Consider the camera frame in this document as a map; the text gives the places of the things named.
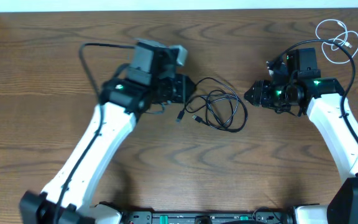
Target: wood grain surface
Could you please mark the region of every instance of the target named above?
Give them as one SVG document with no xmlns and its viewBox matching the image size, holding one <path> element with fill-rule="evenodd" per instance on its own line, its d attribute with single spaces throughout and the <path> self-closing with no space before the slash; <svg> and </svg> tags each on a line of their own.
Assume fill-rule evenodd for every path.
<svg viewBox="0 0 358 224">
<path fill-rule="evenodd" d="M 182 44 L 189 56 L 181 72 L 194 81 L 224 80 L 242 95 L 254 81 L 269 78 L 266 60 L 314 39 L 316 25 L 328 18 L 358 31 L 358 9 L 1 13 L 0 223 L 21 222 L 23 193 L 42 190 L 88 126 L 96 102 L 78 60 L 82 42 L 134 44 L 141 37 Z M 320 35 L 340 32 L 327 24 Z M 356 47 L 355 38 L 350 42 Z M 316 47 L 323 76 L 346 86 L 350 65 L 333 65 L 319 44 L 309 46 Z M 86 50 L 99 83 L 131 55 Z M 345 59 L 339 51 L 329 55 Z M 355 61 L 349 101 L 358 120 L 358 54 Z M 201 91 L 213 88 L 206 83 Z M 339 174 L 308 118 L 246 105 L 248 122 L 235 134 L 201 125 L 189 114 L 177 124 L 181 105 L 163 115 L 143 115 L 104 173 L 94 203 L 165 211 L 329 203 L 341 185 Z M 228 110 L 223 103 L 218 107 Z M 235 123 L 241 119 L 238 114 Z"/>
</svg>

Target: wooden table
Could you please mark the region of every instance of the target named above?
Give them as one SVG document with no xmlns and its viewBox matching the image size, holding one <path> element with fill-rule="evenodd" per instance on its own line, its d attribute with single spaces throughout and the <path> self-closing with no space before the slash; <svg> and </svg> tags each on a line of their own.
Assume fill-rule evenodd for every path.
<svg viewBox="0 0 358 224">
<path fill-rule="evenodd" d="M 358 9 L 0 14 L 0 222 L 21 221 L 23 193 L 40 192 L 88 126 L 96 102 L 78 60 L 82 42 L 134 44 L 141 37 L 182 44 L 189 51 L 183 73 L 194 81 L 208 76 L 225 80 L 242 95 L 254 81 L 269 78 L 266 60 L 314 39 L 317 23 L 327 18 L 358 31 Z M 342 32 L 336 24 L 322 28 L 324 37 Z M 350 41 L 356 47 L 356 40 Z M 350 65 L 333 65 L 319 44 L 305 47 L 312 46 L 323 76 L 346 86 Z M 99 83 L 131 55 L 128 50 L 86 50 Z M 339 51 L 329 55 L 345 59 Z M 358 120 L 358 54 L 355 61 L 349 101 Z M 203 89 L 215 87 L 206 83 Z M 333 159 L 307 116 L 277 115 L 247 104 L 248 122 L 232 134 L 194 122 L 189 114 L 176 124 L 180 108 L 141 117 L 104 173 L 94 203 L 253 210 L 329 203 L 341 186 Z"/>
</svg>

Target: white arm tube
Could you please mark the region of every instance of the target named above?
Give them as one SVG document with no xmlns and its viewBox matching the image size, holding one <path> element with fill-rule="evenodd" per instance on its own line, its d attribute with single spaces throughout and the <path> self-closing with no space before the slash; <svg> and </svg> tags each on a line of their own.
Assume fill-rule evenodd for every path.
<svg viewBox="0 0 358 224">
<path fill-rule="evenodd" d="M 124 111 L 125 108 L 112 103 L 106 103 L 104 105 L 104 122 L 101 128 L 101 134 L 96 138 L 75 171 L 68 185 L 68 190 L 64 194 L 62 201 L 63 208 L 69 204 L 73 204 L 77 207 L 79 213 L 89 215 L 89 206 L 99 179 L 106 170 L 107 165 L 116 153 L 119 145 L 127 135 L 132 132 L 136 125 L 135 115 L 133 113 L 127 114 Z M 70 158 L 68 158 L 66 164 L 55 178 L 42 190 L 42 192 L 48 193 L 48 201 L 57 203 L 67 176 L 93 138 L 99 126 L 99 121 L 100 108 L 97 105 L 87 130 L 75 147 Z"/>
<path fill-rule="evenodd" d="M 348 177 L 354 177 L 358 173 L 358 144 L 343 118 L 340 118 L 341 98 L 337 93 L 312 98 L 307 114 L 323 136 L 343 184 Z M 358 123 L 350 111 L 347 99 L 344 107 L 346 113 L 349 113 L 349 122 L 358 136 Z"/>
</svg>

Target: white cable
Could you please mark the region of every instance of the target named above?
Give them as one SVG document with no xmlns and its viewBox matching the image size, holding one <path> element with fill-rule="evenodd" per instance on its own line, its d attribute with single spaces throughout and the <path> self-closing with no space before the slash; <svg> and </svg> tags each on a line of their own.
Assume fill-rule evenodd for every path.
<svg viewBox="0 0 358 224">
<path fill-rule="evenodd" d="M 348 33 L 353 33 L 353 34 L 355 34 L 355 35 L 357 36 L 357 38 L 358 38 L 358 33 L 357 33 L 356 31 L 353 31 L 353 30 L 347 30 L 347 27 L 346 27 L 345 23 L 343 23 L 342 21 L 339 21 L 339 20 L 337 20 L 337 19 L 326 19 L 326 20 L 321 21 L 321 22 L 317 25 L 317 27 L 316 27 L 316 37 L 317 37 L 318 39 L 321 39 L 321 38 L 318 36 L 318 34 L 317 34 L 317 30 L 318 30 L 318 27 L 319 27 L 322 23 L 327 22 L 327 21 L 334 21 L 334 22 L 336 22 L 340 27 L 342 27 L 342 28 L 345 30 L 345 32 L 343 32 L 342 34 L 339 34 L 339 35 L 336 36 L 335 38 L 332 38 L 332 39 L 329 39 L 329 40 L 332 40 L 332 41 L 337 41 L 337 40 L 338 40 L 338 41 L 339 41 L 339 45 L 341 45 L 341 46 L 345 45 L 345 47 L 352 48 L 352 45 L 347 41 L 347 34 L 348 34 Z M 342 35 L 345 35 L 345 37 L 344 37 L 343 40 L 340 39 L 340 36 L 342 36 Z M 324 56 L 325 56 L 326 59 L 329 60 L 331 63 L 343 64 L 343 63 L 347 63 L 347 62 L 350 61 L 350 60 L 347 60 L 347 61 L 345 61 L 345 62 L 334 62 L 334 61 L 332 61 L 331 59 L 329 59 L 329 57 L 326 55 L 326 52 L 324 51 L 324 44 L 330 45 L 332 51 L 335 51 L 335 50 L 339 49 L 339 47 L 337 47 L 336 49 L 334 49 L 334 46 L 335 46 L 335 45 L 334 45 L 334 44 L 329 44 L 329 43 L 327 43 L 327 42 L 323 42 L 323 43 L 321 44 L 321 50 L 323 51 Z M 357 46 L 356 51 L 353 53 L 352 57 L 354 57 L 357 52 L 358 52 L 358 46 Z"/>
</svg>

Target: white background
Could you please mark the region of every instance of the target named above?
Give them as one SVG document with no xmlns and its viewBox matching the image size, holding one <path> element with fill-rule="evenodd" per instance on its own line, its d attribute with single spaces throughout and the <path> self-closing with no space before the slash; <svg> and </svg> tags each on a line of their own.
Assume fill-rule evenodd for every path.
<svg viewBox="0 0 358 224">
<path fill-rule="evenodd" d="M 358 7 L 358 0 L 0 0 L 0 12 Z"/>
</svg>

